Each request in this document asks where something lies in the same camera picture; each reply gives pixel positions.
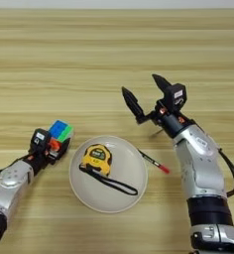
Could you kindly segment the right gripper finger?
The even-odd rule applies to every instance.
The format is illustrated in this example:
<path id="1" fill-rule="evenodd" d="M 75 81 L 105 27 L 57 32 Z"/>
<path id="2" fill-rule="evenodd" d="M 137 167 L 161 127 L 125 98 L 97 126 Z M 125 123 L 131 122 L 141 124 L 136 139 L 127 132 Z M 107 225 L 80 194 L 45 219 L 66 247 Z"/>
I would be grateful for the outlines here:
<path id="1" fill-rule="evenodd" d="M 172 86 L 164 77 L 158 74 L 153 74 L 153 79 L 157 85 L 157 87 L 164 94 L 164 98 L 170 98 L 169 88 Z"/>
<path id="2" fill-rule="evenodd" d="M 145 114 L 142 107 L 138 103 L 138 99 L 129 89 L 122 87 L 122 95 L 126 105 L 134 114 L 138 124 L 142 124 L 148 120 L 154 120 L 155 112 L 151 111 L 149 114 Z"/>

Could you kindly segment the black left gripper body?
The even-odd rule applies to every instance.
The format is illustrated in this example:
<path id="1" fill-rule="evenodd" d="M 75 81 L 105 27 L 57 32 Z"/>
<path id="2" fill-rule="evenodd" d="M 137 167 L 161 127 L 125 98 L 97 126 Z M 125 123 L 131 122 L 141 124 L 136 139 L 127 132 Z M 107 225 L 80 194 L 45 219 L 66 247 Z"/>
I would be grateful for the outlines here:
<path id="1" fill-rule="evenodd" d="M 34 174 L 37 175 L 40 170 L 44 169 L 48 164 L 53 165 L 59 158 L 59 153 L 53 151 L 41 152 L 30 149 L 26 157 L 26 163 L 33 168 Z"/>

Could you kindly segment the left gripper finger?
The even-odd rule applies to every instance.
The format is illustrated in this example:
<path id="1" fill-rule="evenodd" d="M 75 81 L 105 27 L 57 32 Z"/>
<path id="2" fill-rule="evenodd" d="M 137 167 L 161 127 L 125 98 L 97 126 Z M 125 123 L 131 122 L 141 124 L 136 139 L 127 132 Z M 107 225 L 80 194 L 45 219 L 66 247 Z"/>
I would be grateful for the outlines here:
<path id="1" fill-rule="evenodd" d="M 59 160 L 67 151 L 70 144 L 70 139 L 67 138 L 63 142 L 59 142 L 59 149 L 57 151 L 56 159 Z"/>

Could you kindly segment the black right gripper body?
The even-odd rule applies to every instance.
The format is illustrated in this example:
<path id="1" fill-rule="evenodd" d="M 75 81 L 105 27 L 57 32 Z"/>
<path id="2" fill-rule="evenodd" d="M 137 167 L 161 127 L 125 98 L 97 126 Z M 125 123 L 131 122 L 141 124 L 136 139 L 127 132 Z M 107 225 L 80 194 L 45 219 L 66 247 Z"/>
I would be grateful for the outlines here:
<path id="1" fill-rule="evenodd" d="M 161 126 L 172 139 L 195 121 L 186 117 L 180 111 L 170 111 L 160 101 L 155 106 L 154 122 Z"/>

